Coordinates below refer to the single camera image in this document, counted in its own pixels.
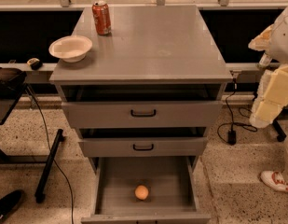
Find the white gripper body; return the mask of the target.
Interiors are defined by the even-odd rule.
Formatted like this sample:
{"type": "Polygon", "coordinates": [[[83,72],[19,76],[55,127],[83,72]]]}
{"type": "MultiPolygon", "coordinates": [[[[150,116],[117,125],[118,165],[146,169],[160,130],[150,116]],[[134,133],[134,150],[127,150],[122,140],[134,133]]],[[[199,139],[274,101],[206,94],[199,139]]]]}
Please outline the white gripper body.
{"type": "Polygon", "coordinates": [[[288,7],[274,21],[269,54],[280,63],[288,63],[288,7]]]}

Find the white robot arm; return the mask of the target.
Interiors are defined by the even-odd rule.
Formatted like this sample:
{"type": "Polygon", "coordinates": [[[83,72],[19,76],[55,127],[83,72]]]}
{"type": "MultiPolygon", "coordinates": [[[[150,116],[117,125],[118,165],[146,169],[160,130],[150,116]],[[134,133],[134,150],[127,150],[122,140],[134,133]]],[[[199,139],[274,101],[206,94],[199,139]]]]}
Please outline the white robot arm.
{"type": "Polygon", "coordinates": [[[259,62],[265,68],[254,100],[250,123],[265,128],[288,105],[288,7],[260,35],[249,49],[263,51],[259,62]]]}

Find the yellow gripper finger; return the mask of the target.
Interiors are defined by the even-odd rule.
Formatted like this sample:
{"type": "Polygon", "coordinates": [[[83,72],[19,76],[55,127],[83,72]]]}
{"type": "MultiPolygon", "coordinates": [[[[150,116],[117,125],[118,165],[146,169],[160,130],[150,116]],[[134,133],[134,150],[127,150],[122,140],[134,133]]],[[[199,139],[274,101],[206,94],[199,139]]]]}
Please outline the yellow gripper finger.
{"type": "Polygon", "coordinates": [[[268,50],[272,28],[273,26],[269,25],[260,35],[252,39],[248,44],[248,48],[256,51],[268,50]]]}
{"type": "Polygon", "coordinates": [[[265,128],[288,105],[288,64],[274,71],[266,70],[260,79],[254,100],[250,123],[265,128]]]}

